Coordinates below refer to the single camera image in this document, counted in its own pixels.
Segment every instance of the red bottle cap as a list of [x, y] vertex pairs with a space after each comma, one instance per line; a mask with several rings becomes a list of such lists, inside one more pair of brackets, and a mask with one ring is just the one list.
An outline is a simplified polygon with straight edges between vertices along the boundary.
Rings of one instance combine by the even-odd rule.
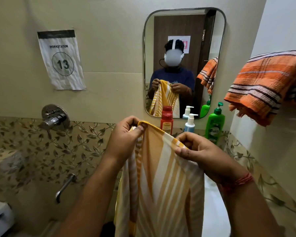
[[173, 119], [173, 117], [172, 117], [171, 113], [163, 113], [161, 119], [166, 120], [166, 121], [170, 121]]
[[171, 111], [172, 111], [172, 106], [165, 105], [165, 106], [163, 107], [162, 111], [169, 111], [169, 112], [171, 112]]

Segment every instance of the red thread bracelet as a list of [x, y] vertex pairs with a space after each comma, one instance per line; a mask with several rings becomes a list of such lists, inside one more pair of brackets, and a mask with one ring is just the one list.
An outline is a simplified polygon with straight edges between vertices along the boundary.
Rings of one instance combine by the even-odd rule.
[[232, 193], [237, 186], [244, 185], [252, 180], [253, 180], [253, 176], [251, 175], [250, 172], [248, 172], [248, 174], [245, 177], [240, 178], [233, 183], [230, 183], [230, 182], [222, 183], [220, 185], [221, 190], [223, 191], [224, 194], [228, 195]]

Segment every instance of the person's left hand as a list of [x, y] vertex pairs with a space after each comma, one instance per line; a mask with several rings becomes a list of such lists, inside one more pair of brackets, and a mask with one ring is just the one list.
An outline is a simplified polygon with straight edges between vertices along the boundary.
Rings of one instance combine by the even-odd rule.
[[171, 91], [175, 94], [185, 94], [190, 91], [190, 88], [181, 83], [174, 83], [171, 86]]
[[147, 124], [142, 123], [136, 129], [129, 131], [132, 125], [138, 124], [139, 119], [129, 116], [117, 123], [111, 133], [104, 157], [111, 158], [117, 164], [117, 168], [122, 168], [125, 161], [132, 154], [137, 139], [145, 132]]

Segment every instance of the door hinge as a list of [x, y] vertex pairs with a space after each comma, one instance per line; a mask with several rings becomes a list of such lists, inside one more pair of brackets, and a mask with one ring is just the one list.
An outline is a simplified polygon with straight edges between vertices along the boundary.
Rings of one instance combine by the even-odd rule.
[[202, 41], [205, 39], [205, 31], [206, 31], [206, 30], [203, 30], [203, 37], [202, 37]]

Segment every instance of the brown wooden door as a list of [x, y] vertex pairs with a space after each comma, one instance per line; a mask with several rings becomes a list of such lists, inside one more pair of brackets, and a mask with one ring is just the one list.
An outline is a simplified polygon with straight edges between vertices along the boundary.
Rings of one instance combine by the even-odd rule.
[[198, 74], [198, 63], [201, 51], [205, 15], [175, 15], [155, 16], [154, 19], [154, 58], [153, 69], [162, 68], [159, 60], [164, 58], [164, 45], [168, 36], [191, 36], [190, 50], [184, 55], [181, 64], [193, 72], [194, 78]]

